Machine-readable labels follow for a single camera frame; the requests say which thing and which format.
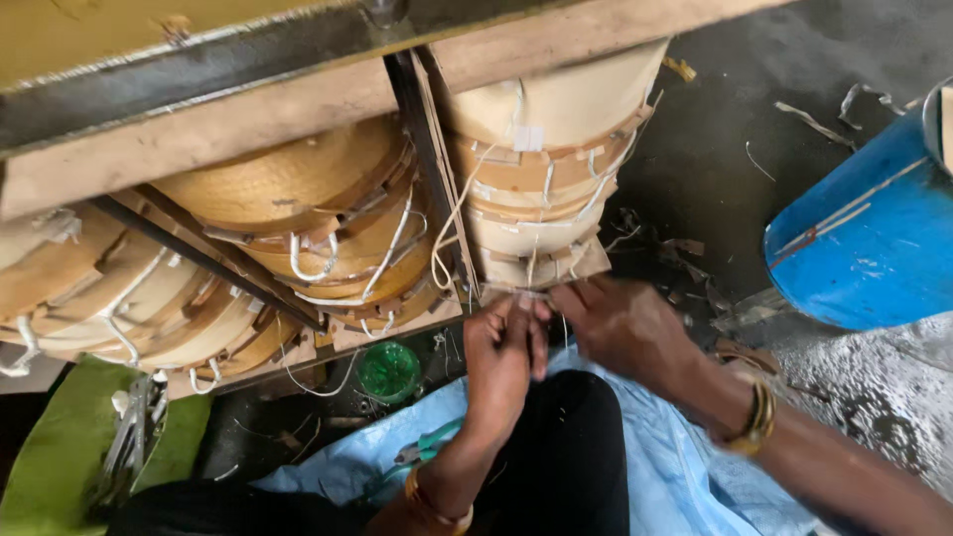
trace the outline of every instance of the blue plastic sheet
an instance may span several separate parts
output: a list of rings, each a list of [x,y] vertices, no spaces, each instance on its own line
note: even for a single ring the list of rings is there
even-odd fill
[[[551,358],[549,373],[592,372],[606,380],[622,410],[631,533],[803,535],[816,523],[769,476],[743,457],[717,450],[704,431],[670,403],[634,381],[581,358],[576,346]],[[362,497],[394,467],[397,452],[466,412],[460,379],[337,443],[298,466],[285,465],[254,485],[271,491],[319,493],[336,505]],[[372,498],[383,505],[403,485],[392,478]]]

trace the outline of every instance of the gold bangle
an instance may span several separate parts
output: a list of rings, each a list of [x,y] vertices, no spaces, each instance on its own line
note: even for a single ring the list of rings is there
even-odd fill
[[[417,514],[428,528],[431,534],[451,534],[452,536],[462,536],[470,529],[470,523],[474,520],[474,507],[470,505],[467,515],[457,520],[448,519],[440,515],[427,498],[420,492],[420,486],[416,480],[417,467],[411,469],[407,475],[407,481],[404,483],[404,496],[410,504],[411,509]]]
[[[765,440],[771,437],[771,433],[774,432],[778,399],[775,398],[774,393],[762,379],[749,375],[744,375],[743,378],[752,383],[752,390],[755,395],[751,404],[751,415],[748,417],[744,431],[738,437],[723,440],[719,443],[724,450],[752,457],[761,451]]]

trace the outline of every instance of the blue barrel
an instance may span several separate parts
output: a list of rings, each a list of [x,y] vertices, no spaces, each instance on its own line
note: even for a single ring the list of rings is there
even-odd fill
[[[871,329],[953,310],[953,179],[940,158],[939,101],[938,88],[765,229],[771,279],[804,314]]]

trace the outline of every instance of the black pants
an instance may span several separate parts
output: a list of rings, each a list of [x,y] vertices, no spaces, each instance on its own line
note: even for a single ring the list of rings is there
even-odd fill
[[[474,505],[491,534],[627,534],[622,419],[612,388],[566,371],[530,388]],[[108,536],[357,534],[361,517],[311,493],[187,481],[132,497]]]

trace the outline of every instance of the person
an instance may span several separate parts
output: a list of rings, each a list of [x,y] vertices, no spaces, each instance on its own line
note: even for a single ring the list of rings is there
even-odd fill
[[[749,455],[841,533],[953,533],[953,506],[918,479],[709,360],[651,285],[594,277],[557,286],[551,297],[580,354],[674,404],[723,448]],[[466,320],[463,424],[363,526],[315,494],[198,481],[132,497],[109,534],[462,534],[471,526],[628,533],[618,401],[587,372],[546,378],[552,316],[540,301],[510,296]]]

